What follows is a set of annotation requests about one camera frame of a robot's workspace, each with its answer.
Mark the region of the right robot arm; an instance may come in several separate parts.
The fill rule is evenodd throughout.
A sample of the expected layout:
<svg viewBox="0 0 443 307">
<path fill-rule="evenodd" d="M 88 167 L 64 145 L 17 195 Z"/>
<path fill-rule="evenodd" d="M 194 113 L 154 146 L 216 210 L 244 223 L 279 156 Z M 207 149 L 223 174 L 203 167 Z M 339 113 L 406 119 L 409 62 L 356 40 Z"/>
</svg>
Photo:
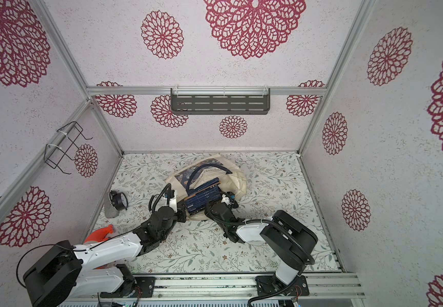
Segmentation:
<svg viewBox="0 0 443 307">
<path fill-rule="evenodd" d="M 234 201 L 224 195 L 209 202 L 205 215 L 216 222 L 224 236 L 233 243 L 267 244 L 280 258 L 275 281 L 289 285 L 307 266 L 315 264 L 312 256 L 317 235 L 286 211 L 278 210 L 271 218 L 245 220 L 233 213 Z"/>
</svg>

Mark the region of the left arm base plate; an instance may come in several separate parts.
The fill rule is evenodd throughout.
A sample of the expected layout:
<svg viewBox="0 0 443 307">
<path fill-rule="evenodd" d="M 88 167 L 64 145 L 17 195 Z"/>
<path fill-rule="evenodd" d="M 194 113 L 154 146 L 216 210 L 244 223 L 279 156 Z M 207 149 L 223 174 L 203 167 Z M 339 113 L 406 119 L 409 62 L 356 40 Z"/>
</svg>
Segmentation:
<svg viewBox="0 0 443 307">
<path fill-rule="evenodd" d="M 126 280 L 118 290 L 112 293 L 101 292 L 102 298 L 151 298 L 155 287 L 155 277 L 135 277 L 134 281 Z"/>
</svg>

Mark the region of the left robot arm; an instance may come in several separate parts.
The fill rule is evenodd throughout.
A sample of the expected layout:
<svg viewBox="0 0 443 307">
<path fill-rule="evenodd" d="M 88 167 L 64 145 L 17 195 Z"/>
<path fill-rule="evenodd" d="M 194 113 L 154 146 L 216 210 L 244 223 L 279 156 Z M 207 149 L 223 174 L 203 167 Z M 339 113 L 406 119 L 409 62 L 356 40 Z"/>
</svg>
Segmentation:
<svg viewBox="0 0 443 307">
<path fill-rule="evenodd" d="M 123 298 L 138 290 L 124 264 L 147 254 L 165 241 L 175 224 L 186 221 L 177 191 L 167 184 L 149 206 L 150 218 L 139 227 L 101 243 L 53 244 L 23 276 L 32 306 L 58 306 L 86 295 Z"/>
</svg>

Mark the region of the cream canvas tote bag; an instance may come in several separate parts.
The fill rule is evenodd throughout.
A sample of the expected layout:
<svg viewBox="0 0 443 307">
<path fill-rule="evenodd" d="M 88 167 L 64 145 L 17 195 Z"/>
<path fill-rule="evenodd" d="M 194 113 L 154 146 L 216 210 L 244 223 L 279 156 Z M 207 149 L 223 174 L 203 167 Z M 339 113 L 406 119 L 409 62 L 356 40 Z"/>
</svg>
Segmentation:
<svg viewBox="0 0 443 307">
<path fill-rule="evenodd" d="M 181 201 L 188 196 L 186 186 L 189 179 L 193 180 L 190 188 L 195 189 L 215 178 L 220 180 L 219 188 L 222 193 L 233 193 L 237 202 L 247 194 L 248 182 L 244 172 L 220 154 L 203 158 L 184 167 L 171 174 L 165 182 L 172 185 L 172 188 L 177 191 L 177 201 Z M 208 220 L 204 211 L 205 208 L 194 215 L 188 213 L 189 219 L 193 221 Z"/>
</svg>

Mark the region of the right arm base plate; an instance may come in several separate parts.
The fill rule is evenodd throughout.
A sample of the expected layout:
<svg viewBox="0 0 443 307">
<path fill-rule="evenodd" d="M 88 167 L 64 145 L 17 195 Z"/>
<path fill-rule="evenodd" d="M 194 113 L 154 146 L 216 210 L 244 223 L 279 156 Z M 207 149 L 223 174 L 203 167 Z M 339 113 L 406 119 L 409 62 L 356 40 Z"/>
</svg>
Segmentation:
<svg viewBox="0 0 443 307">
<path fill-rule="evenodd" d="M 257 295 L 270 298 L 276 295 L 283 296 L 309 296 L 308 282 L 303 275 L 297 275 L 288 285 L 280 281 L 276 275 L 260 275 L 256 277 Z"/>
</svg>

